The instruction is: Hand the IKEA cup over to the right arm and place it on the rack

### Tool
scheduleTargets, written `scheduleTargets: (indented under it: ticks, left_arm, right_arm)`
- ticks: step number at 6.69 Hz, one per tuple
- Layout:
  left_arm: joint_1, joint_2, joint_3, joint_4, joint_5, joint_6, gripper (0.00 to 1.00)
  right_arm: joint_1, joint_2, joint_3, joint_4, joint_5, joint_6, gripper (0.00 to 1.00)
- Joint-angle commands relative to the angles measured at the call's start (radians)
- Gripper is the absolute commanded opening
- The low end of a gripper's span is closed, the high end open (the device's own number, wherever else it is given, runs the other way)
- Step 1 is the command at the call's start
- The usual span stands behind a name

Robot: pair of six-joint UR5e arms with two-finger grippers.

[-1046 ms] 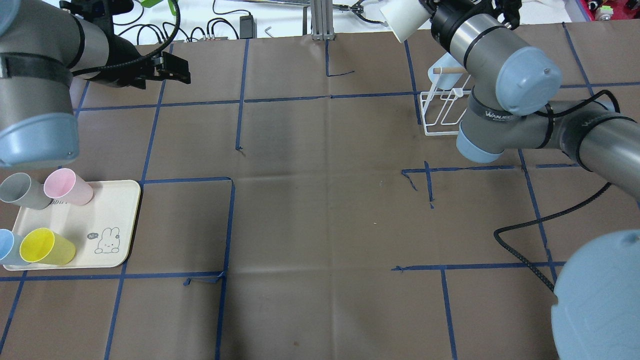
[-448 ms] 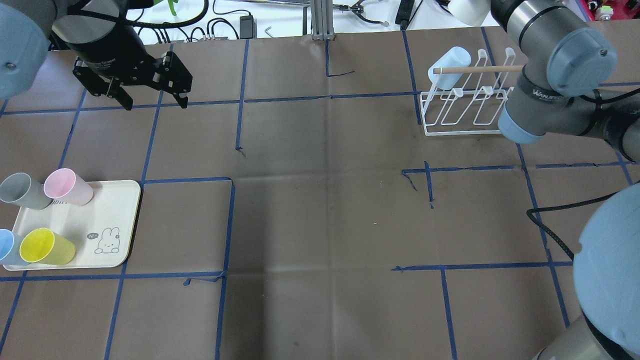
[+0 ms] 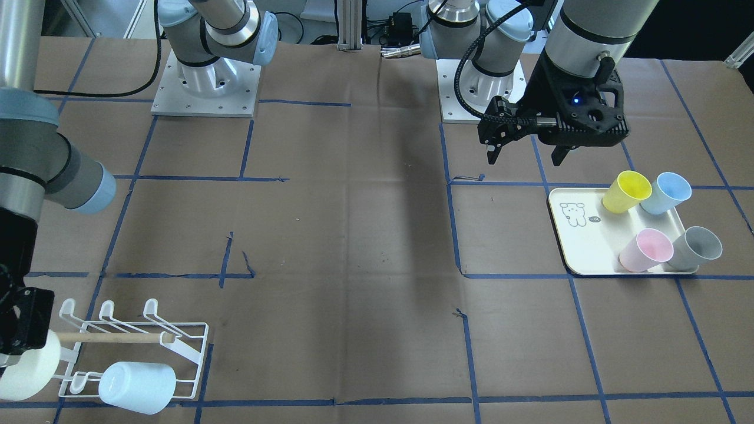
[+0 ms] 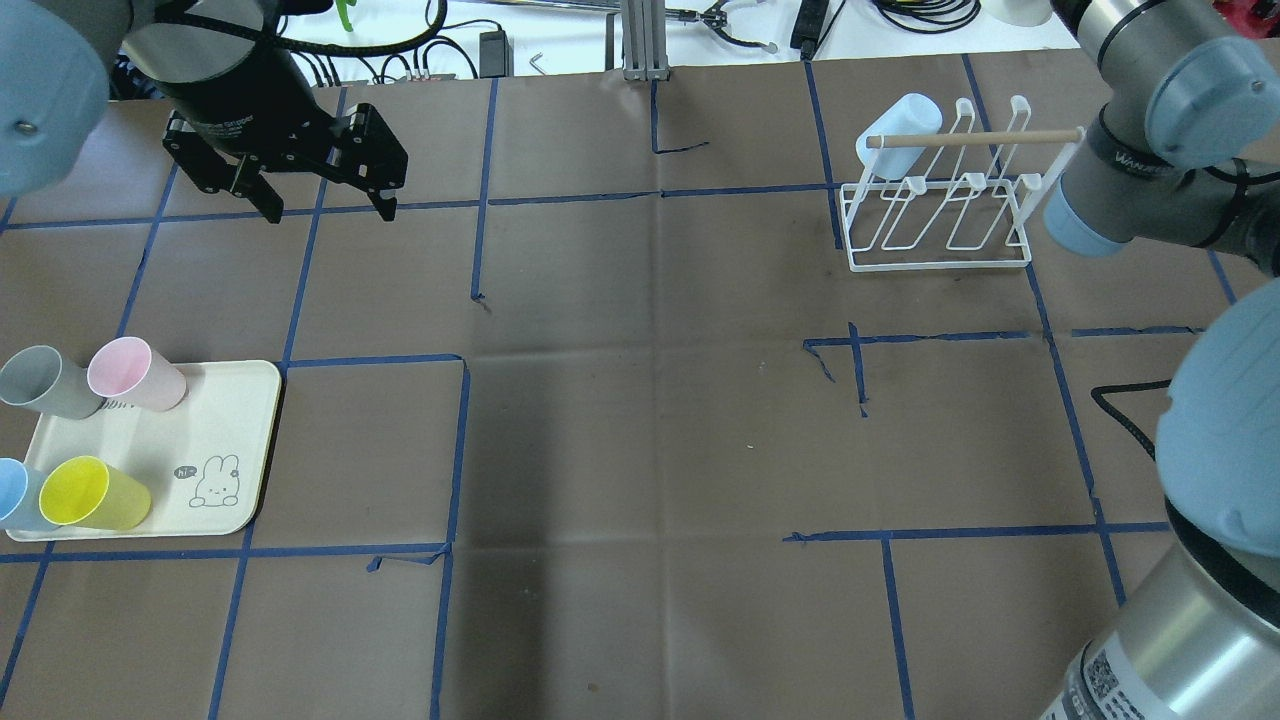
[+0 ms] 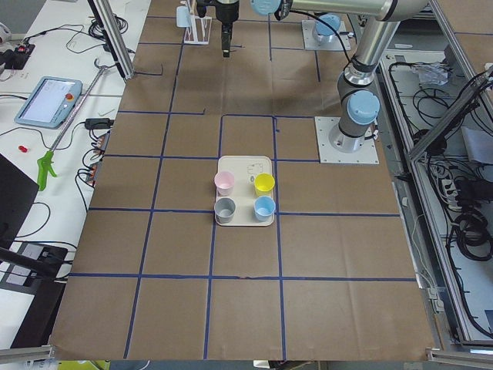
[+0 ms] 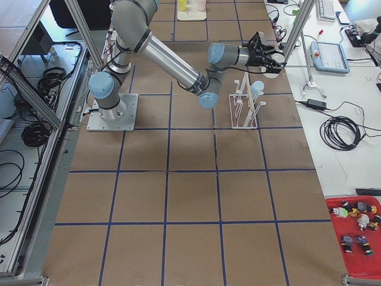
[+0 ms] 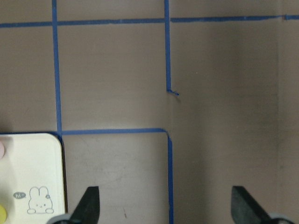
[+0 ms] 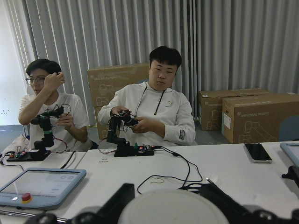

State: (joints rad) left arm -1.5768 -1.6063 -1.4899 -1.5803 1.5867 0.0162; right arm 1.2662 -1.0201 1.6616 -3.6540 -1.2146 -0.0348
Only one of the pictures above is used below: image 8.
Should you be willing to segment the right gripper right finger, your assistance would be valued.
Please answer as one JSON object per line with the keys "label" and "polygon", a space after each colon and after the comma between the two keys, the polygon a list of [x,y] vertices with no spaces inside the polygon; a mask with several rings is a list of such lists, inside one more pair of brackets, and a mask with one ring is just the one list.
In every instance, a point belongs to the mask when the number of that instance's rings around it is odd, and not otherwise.
{"label": "right gripper right finger", "polygon": [[297,224],[299,222],[298,209],[292,211],[292,217],[289,219],[278,217],[263,209],[251,212],[225,194],[215,184],[202,185],[199,194],[215,204],[231,224]]}

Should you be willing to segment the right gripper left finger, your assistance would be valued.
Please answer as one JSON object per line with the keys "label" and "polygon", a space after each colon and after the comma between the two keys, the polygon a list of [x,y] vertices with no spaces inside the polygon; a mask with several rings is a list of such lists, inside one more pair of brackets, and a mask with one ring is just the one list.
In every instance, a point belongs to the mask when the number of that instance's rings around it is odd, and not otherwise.
{"label": "right gripper left finger", "polygon": [[113,196],[97,212],[81,212],[75,217],[59,221],[51,213],[42,213],[30,217],[27,224],[116,224],[125,206],[135,197],[135,186],[132,183],[123,184]]}

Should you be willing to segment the second small desktop robot arm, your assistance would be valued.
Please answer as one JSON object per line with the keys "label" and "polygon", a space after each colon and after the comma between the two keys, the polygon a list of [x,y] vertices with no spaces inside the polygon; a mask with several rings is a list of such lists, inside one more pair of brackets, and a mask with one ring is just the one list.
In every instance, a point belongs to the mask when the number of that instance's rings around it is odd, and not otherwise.
{"label": "second small desktop robot arm", "polygon": [[[34,149],[17,149],[6,153],[7,162],[18,165],[22,161],[43,161],[53,152],[54,136],[50,119],[59,118],[64,107],[47,110],[31,120],[43,130],[43,138],[34,142]],[[59,206],[71,191],[84,179],[83,169],[29,168],[0,189],[0,203],[20,208],[50,209]],[[135,197],[134,185],[123,184],[96,213],[82,212],[68,224],[115,224],[122,210]]]}

